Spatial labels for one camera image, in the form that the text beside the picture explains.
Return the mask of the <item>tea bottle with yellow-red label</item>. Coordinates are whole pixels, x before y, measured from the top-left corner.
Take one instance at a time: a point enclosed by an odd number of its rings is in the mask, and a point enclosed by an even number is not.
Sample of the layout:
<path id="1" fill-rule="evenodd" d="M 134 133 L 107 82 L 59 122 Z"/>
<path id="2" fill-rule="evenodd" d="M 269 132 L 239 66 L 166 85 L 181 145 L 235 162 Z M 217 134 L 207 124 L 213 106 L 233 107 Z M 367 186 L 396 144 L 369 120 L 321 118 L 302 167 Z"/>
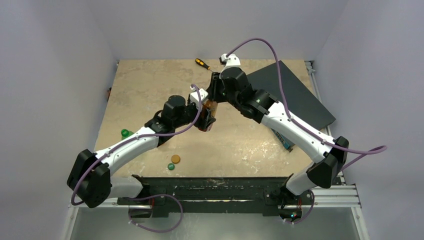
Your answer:
<path id="1" fill-rule="evenodd" d="M 215 116 L 218 109 L 218 103 L 216 101 L 207 100 L 203 103 L 202 114 L 206 115 L 210 113 L 211 116 Z"/>

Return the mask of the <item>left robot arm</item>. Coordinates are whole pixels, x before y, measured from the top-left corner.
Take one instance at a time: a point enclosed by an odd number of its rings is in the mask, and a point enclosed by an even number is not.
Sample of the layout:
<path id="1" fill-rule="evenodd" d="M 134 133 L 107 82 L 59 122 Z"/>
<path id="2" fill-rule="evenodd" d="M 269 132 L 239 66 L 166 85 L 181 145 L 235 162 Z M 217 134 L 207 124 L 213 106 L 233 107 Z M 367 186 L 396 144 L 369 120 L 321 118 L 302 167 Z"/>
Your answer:
<path id="1" fill-rule="evenodd" d="M 149 191 L 137 176 L 114 177 L 113 175 L 141 154 L 155 149 L 177 135 L 178 128 L 199 126 L 203 104 L 208 93 L 201 89 L 185 99 L 172 95 L 142 128 L 118 143 L 102 150 L 81 151 L 67 179 L 72 189 L 71 204 L 86 204 L 95 208 L 109 198 L 127 198 L 138 205 L 146 203 Z"/>

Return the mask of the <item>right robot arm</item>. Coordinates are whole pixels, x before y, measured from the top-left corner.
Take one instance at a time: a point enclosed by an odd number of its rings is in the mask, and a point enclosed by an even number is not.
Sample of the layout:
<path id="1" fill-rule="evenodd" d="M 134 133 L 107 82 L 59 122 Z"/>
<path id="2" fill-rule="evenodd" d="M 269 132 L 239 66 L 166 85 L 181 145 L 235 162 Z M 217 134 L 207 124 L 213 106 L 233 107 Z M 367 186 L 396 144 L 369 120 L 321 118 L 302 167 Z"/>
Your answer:
<path id="1" fill-rule="evenodd" d="M 349 146 L 346 138 L 324 134 L 286 111 L 276 97 L 263 89 L 253 89 L 239 67 L 230 67 L 222 73 L 212 72 L 206 91 L 211 101 L 229 103 L 244 117 L 288 138 L 311 158 L 307 168 L 291 175 L 283 184 L 280 196 L 284 202 L 294 203 L 311 188 L 332 186 L 346 163 L 347 152 L 343 150 Z"/>

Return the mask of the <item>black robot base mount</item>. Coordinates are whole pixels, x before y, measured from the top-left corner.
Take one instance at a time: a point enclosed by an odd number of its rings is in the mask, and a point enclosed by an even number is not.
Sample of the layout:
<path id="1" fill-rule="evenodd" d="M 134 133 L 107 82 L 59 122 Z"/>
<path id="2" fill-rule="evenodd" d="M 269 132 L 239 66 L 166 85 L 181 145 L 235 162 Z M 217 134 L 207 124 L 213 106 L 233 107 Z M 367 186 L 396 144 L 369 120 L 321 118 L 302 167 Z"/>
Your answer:
<path id="1" fill-rule="evenodd" d="M 117 199 L 118 205 L 147 206 L 154 218 L 170 213 L 262 214 L 299 219 L 311 190 L 299 196 L 281 193 L 285 177 L 139 177 L 140 196 Z"/>

